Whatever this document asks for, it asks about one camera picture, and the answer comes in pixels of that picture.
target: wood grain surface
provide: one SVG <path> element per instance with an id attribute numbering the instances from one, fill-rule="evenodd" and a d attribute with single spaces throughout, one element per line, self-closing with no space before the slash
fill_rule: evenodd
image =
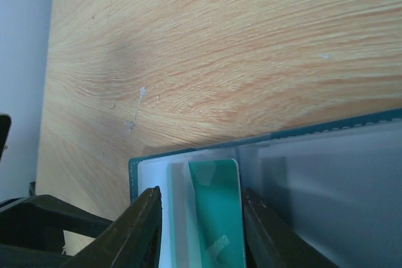
<path id="1" fill-rule="evenodd" d="M 53 0 L 37 193 L 115 219 L 129 158 L 401 107 L 401 62 L 402 0 Z"/>

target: black object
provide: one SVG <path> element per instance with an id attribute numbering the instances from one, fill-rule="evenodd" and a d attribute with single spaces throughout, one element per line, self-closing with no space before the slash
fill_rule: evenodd
<path id="1" fill-rule="evenodd" d="M 0 114 L 0 161 L 6 145 L 8 132 L 11 127 L 11 118 L 7 114 Z"/>
<path id="2" fill-rule="evenodd" d="M 247 267 L 336 267 L 308 245 L 252 190 L 242 192 Z"/>
<path id="3" fill-rule="evenodd" d="M 0 203 L 0 267 L 158 267 L 162 228 L 159 187 L 145 190 L 115 221 L 50 195 Z M 96 238 L 63 255 L 63 230 Z"/>
<path id="4" fill-rule="evenodd" d="M 36 188 L 36 182 L 35 181 L 30 182 L 30 188 L 29 188 L 29 191 L 28 191 L 28 194 L 30 195 L 30 197 L 36 196 L 35 188 Z"/>

